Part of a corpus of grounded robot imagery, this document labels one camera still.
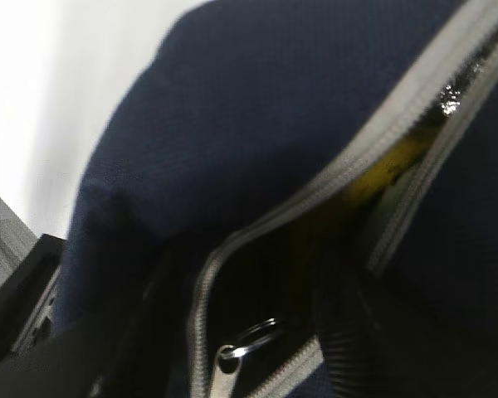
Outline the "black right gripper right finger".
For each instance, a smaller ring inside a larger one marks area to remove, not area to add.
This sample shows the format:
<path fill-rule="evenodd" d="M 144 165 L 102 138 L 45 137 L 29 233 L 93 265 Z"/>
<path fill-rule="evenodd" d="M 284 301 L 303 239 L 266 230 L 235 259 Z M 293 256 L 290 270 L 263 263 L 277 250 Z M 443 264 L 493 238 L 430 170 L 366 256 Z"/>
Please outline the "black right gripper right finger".
<path fill-rule="evenodd" d="M 498 397 L 498 349 L 420 314 L 335 252 L 315 263 L 313 317 L 335 397 Z"/>

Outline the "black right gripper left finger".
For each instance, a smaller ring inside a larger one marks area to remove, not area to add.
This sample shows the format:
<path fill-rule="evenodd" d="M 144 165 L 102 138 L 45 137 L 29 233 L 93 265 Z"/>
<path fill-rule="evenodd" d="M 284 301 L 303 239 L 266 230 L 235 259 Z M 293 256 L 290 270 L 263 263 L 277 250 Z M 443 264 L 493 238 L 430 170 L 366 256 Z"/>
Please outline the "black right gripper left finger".
<path fill-rule="evenodd" d="M 0 363 L 0 397 L 162 397 L 166 353 L 158 330 L 162 284 L 141 284 L 60 335 Z"/>

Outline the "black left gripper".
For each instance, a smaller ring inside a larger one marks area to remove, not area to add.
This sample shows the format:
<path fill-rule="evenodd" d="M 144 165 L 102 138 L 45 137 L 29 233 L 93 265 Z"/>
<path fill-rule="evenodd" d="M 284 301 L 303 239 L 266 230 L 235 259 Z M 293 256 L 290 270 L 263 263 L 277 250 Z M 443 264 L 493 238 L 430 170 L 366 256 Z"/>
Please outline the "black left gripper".
<path fill-rule="evenodd" d="M 56 285 L 65 241 L 42 235 L 0 287 L 0 362 L 22 350 Z"/>

